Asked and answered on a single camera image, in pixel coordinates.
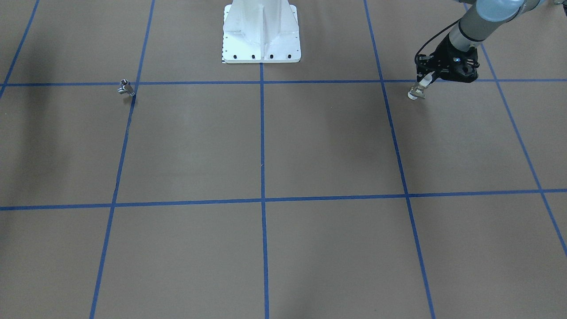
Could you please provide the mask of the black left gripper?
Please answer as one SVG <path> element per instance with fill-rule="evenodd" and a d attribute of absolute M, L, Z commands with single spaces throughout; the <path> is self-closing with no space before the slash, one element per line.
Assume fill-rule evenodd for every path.
<path fill-rule="evenodd" d="M 440 78 L 450 82 L 472 83 L 478 79 L 480 66 L 476 47 L 460 51 L 454 47 L 448 35 L 430 55 L 416 55 L 415 63 L 417 82 L 429 74 L 432 82 Z"/>

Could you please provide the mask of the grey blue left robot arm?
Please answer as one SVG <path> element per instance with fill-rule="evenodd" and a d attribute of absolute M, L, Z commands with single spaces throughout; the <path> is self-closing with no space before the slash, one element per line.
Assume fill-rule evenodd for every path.
<path fill-rule="evenodd" d="M 448 34 L 431 54 L 416 53 L 416 81 L 438 78 L 472 83 L 478 78 L 478 51 L 500 26 L 544 4 L 542 0 L 466 0 L 470 8 L 449 25 Z"/>

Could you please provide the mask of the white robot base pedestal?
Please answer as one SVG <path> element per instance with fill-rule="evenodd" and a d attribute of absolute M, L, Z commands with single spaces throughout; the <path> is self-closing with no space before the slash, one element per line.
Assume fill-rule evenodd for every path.
<path fill-rule="evenodd" d="M 223 63 L 297 63 L 299 17 L 287 0 L 234 0 L 223 10 Z"/>

